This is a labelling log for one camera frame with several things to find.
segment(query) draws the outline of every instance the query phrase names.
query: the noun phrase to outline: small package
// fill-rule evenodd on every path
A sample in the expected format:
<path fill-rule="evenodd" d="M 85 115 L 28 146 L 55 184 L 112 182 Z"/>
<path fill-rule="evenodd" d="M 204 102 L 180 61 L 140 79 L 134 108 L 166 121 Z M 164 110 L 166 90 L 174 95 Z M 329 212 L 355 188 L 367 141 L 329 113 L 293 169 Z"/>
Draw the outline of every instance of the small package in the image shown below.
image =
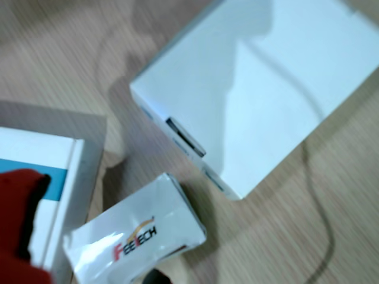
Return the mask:
<path fill-rule="evenodd" d="M 176 179 L 167 173 L 63 239 L 80 284 L 129 284 L 207 236 Z"/>

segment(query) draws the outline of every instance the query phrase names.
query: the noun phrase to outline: slot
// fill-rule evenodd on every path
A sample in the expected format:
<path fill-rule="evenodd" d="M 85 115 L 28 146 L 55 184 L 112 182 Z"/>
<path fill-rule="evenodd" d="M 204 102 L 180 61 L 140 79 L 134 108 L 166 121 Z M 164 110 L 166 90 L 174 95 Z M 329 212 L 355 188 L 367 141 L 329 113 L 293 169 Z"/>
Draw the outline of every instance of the slot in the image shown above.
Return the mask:
<path fill-rule="evenodd" d="M 197 143 L 188 132 L 184 130 L 184 128 L 172 117 L 166 120 L 166 123 L 170 126 L 170 128 L 179 135 L 180 138 L 183 139 L 190 146 L 193 151 L 198 154 L 201 158 L 205 156 L 205 150 Z"/>

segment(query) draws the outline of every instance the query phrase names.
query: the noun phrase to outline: red object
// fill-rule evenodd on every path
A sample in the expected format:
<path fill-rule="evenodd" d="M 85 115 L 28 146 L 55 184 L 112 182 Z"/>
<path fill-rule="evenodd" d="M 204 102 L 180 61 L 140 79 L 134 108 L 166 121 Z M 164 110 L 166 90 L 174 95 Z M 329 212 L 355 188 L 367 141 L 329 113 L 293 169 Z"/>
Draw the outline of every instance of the red object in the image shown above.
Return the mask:
<path fill-rule="evenodd" d="M 34 214 L 50 177 L 33 170 L 0 173 L 0 282 L 51 284 L 50 275 L 30 266 L 28 245 Z"/>

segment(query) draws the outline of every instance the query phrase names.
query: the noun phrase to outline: table surface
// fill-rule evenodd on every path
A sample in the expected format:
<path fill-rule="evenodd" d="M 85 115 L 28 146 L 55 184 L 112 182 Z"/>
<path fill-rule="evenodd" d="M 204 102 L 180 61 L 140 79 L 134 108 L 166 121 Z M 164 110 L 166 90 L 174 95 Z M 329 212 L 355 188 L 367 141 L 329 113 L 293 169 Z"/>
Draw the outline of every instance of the table surface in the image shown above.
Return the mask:
<path fill-rule="evenodd" d="M 2 1 L 0 124 L 105 139 L 89 218 L 173 173 L 209 233 L 160 265 L 175 284 L 376 283 L 378 70 L 240 202 L 133 103 L 131 79 L 207 2 Z M 354 2 L 379 24 L 375 0 Z"/>

